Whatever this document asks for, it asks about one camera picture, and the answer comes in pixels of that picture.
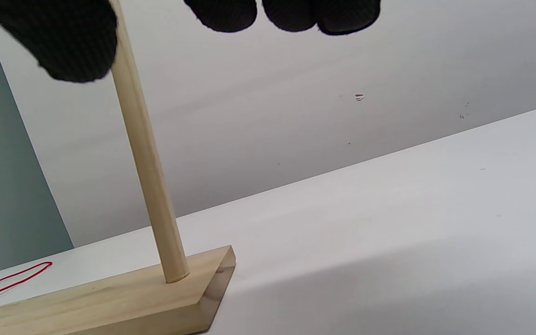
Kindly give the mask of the person's right hand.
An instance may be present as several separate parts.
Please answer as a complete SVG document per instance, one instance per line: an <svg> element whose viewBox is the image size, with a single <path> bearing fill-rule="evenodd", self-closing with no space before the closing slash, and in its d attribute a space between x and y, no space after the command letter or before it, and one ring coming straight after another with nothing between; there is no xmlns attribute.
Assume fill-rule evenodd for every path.
<svg viewBox="0 0 536 335"><path fill-rule="evenodd" d="M287 32L317 26L330 36L362 31L378 19L378 0L264 0L268 19ZM62 82L89 83L111 70L117 11L108 0L0 0L0 27Z"/></svg>

